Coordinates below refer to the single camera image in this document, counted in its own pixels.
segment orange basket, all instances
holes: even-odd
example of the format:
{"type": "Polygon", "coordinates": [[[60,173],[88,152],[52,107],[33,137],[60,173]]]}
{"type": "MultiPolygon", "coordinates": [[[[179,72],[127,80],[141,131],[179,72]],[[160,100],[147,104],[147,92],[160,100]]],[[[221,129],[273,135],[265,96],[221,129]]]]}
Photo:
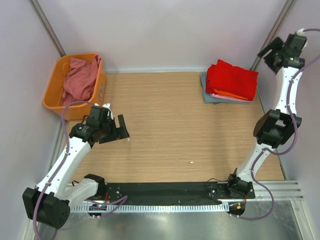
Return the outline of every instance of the orange basket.
{"type": "MultiPolygon", "coordinates": [[[[67,76],[67,73],[70,71],[71,57],[83,59],[91,63],[95,55],[96,53],[94,52],[71,54],[60,58],[56,62],[42,101],[43,105],[47,109],[50,109],[59,116],[61,116],[62,111],[65,108],[62,105],[62,94],[64,92],[65,77],[67,76]]],[[[99,104],[100,106],[103,104],[106,89],[106,81],[107,76],[104,70],[103,61],[101,59],[99,63],[98,75],[96,77],[93,95],[90,98],[89,102],[99,104]]],[[[86,103],[70,106],[64,113],[64,119],[81,120],[83,119],[84,115],[88,115],[90,113],[90,109],[91,104],[86,103]]]]}

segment pink cloth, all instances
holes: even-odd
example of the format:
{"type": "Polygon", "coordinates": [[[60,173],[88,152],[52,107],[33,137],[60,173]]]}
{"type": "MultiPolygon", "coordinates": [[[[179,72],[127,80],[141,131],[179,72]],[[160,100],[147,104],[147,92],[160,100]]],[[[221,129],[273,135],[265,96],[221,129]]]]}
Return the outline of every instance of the pink cloth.
{"type": "Polygon", "coordinates": [[[214,97],[214,98],[217,98],[217,99],[227,99],[227,100],[243,102],[243,103],[252,103],[252,101],[243,100],[243,99],[239,99],[239,98],[232,97],[232,96],[222,96],[222,95],[219,95],[219,94],[216,94],[216,93],[211,93],[210,95],[211,95],[211,97],[214,97]]]}
{"type": "Polygon", "coordinates": [[[63,106],[74,101],[87,101],[92,97],[100,60],[100,55],[95,55],[92,63],[75,57],[70,59],[70,71],[66,75],[63,83],[63,106]]]}

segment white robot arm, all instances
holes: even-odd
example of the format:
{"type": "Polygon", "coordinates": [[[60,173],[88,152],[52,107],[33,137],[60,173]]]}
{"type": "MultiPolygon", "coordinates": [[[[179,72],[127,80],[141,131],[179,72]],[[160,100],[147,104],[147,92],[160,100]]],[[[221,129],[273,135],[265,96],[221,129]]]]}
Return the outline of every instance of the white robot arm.
{"type": "Polygon", "coordinates": [[[91,107],[86,123],[82,121],[72,128],[69,134],[68,156],[57,174],[51,179],[49,186],[45,188],[62,163],[67,148],[62,151],[54,166],[35,189],[28,187],[24,191],[22,198],[29,219],[33,219],[36,202],[44,190],[36,220],[56,229],[66,223],[70,210],[82,201],[89,198],[99,199],[106,193],[105,179],[93,174],[86,175],[76,186],[67,190],[66,188],[77,166],[96,142],[102,144],[130,137],[124,116],[118,115],[118,121],[120,127],[117,128],[109,103],[91,107]]]}
{"type": "Polygon", "coordinates": [[[247,159],[233,174],[229,175],[226,188],[231,197],[239,198],[252,192],[254,176],[270,154],[265,149],[274,152],[294,134],[294,123],[287,108],[288,104],[297,127],[302,122],[302,119],[297,117],[296,95],[302,76],[300,69],[305,66],[305,60],[300,58],[300,54],[306,44],[307,38],[297,32],[289,34],[285,42],[276,37],[258,54],[260,58],[265,56],[264,62],[276,74],[275,100],[272,109],[255,125],[253,136],[256,140],[247,159]]]}
{"type": "MultiPolygon", "coordinates": [[[[287,95],[288,95],[288,88],[289,88],[289,81],[291,78],[297,73],[299,68],[295,67],[282,67],[279,72],[275,75],[276,77],[276,93],[275,93],[275,101],[273,104],[272,109],[279,110],[281,113],[289,115],[288,109],[287,109],[287,95]]],[[[298,83],[300,80],[300,77],[302,76],[302,72],[297,75],[297,77],[294,80],[294,84],[291,88],[291,94],[290,94],[290,106],[291,111],[294,115],[297,114],[296,111],[296,95],[297,95],[297,88],[298,83]]],[[[248,155],[247,159],[241,164],[236,172],[236,175],[241,178],[242,180],[246,182],[252,182],[252,176],[251,176],[251,167],[253,165],[253,162],[257,158],[257,156],[263,151],[263,149],[269,148],[270,150],[274,151],[275,148],[272,148],[269,144],[265,143],[258,143],[258,141],[255,141],[254,147],[252,148],[250,154],[248,155]]],[[[264,152],[264,154],[259,158],[257,163],[255,164],[255,167],[253,169],[253,175],[255,176],[261,165],[264,163],[265,159],[270,154],[269,151],[264,152]]]]}

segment folded towel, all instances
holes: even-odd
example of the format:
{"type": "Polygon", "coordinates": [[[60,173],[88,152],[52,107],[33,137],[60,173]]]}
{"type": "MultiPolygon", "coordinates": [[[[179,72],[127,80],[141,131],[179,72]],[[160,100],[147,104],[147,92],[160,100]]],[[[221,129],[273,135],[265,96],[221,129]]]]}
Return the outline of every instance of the folded towel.
{"type": "Polygon", "coordinates": [[[248,104],[249,102],[244,101],[232,101],[228,99],[219,99],[216,97],[210,96],[210,93],[206,92],[206,79],[207,79],[207,73],[202,72],[200,74],[200,83],[202,85],[202,94],[203,94],[203,100],[205,104],[218,104],[218,103],[233,103],[233,104],[248,104]]]}
{"type": "Polygon", "coordinates": [[[252,101],[256,94],[258,72],[243,69],[219,59],[208,69],[206,91],[252,101]]]}
{"type": "Polygon", "coordinates": [[[238,102],[245,102],[245,103],[252,103],[252,101],[248,101],[248,100],[243,100],[243,99],[239,99],[239,98],[235,98],[232,96],[223,96],[223,95],[219,95],[216,93],[210,93],[211,97],[217,98],[217,99],[228,99],[231,101],[238,101],[238,102]]]}

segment wooden floor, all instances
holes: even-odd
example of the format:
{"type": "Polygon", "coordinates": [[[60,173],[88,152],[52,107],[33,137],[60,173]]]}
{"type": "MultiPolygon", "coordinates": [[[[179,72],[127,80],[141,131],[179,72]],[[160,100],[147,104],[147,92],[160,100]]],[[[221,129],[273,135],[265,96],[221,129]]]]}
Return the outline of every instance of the wooden floor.
{"type": "MultiPolygon", "coordinates": [[[[198,72],[108,74],[104,102],[124,115],[130,140],[94,145],[73,180],[89,173],[109,183],[226,180],[250,152],[263,115],[257,97],[204,104],[198,72]]],[[[284,179],[276,156],[257,179],[284,179]]]]}

